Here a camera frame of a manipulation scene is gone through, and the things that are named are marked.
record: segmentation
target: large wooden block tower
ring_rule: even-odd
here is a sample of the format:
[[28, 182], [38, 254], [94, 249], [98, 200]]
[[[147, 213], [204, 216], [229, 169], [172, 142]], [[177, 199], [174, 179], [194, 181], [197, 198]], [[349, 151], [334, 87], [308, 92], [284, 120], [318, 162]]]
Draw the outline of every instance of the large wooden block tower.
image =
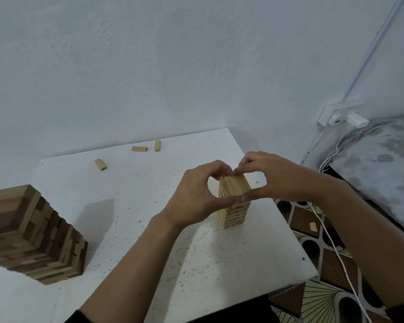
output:
[[48, 285], [80, 276], [87, 242], [31, 185], [0, 190], [0, 266]]
[[[221, 177], [218, 188], [218, 196], [241, 196], [250, 189], [251, 187], [243, 174], [234, 177]], [[218, 216], [223, 224], [223, 228], [229, 228], [236, 226], [237, 224], [244, 223], [249, 206], [250, 202], [247, 202], [219, 210]]]

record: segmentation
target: black sleeve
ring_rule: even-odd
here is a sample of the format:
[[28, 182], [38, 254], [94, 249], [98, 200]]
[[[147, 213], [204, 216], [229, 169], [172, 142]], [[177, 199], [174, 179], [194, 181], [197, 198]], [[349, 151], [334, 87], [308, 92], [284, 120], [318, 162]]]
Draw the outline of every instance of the black sleeve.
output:
[[72, 316], [70, 316], [65, 323], [92, 323], [89, 319], [85, 317], [79, 310], [76, 310]]
[[394, 323], [404, 322], [404, 305], [389, 308], [386, 310], [386, 314]]

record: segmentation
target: person's left hand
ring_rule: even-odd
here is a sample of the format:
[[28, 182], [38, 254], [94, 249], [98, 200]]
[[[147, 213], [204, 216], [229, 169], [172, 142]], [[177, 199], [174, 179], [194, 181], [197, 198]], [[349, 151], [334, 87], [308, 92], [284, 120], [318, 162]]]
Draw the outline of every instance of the person's left hand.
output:
[[205, 220], [211, 213], [240, 202], [238, 196], [218, 198], [208, 189], [208, 178], [233, 176], [226, 163], [216, 160], [187, 170], [177, 190], [160, 213], [167, 221], [181, 229]]

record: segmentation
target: person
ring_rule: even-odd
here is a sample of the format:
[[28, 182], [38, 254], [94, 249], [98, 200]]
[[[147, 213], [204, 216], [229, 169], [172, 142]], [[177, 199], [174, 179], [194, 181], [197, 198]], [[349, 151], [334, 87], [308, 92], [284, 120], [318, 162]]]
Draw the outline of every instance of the person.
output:
[[[218, 180], [255, 171], [265, 174], [266, 185], [241, 196], [217, 198], [208, 189], [210, 176]], [[394, 322], [404, 320], [404, 233], [343, 180], [274, 154], [248, 152], [233, 171], [220, 160], [187, 170], [166, 207], [67, 322], [143, 322], [181, 231], [219, 209], [268, 197], [319, 206], [388, 315]]]

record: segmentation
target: jenga tower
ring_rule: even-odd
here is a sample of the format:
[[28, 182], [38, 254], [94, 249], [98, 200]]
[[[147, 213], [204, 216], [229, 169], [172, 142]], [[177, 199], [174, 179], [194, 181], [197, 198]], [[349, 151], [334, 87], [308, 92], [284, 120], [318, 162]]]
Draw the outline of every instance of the jenga tower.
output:
[[[220, 178], [218, 196], [241, 196], [250, 189], [251, 187], [243, 174], [234, 177], [222, 177]], [[229, 228], [244, 223], [249, 206], [250, 202], [219, 210], [218, 216], [223, 224], [223, 228]]]
[[87, 242], [31, 185], [0, 190], [0, 266], [48, 285], [80, 276]]

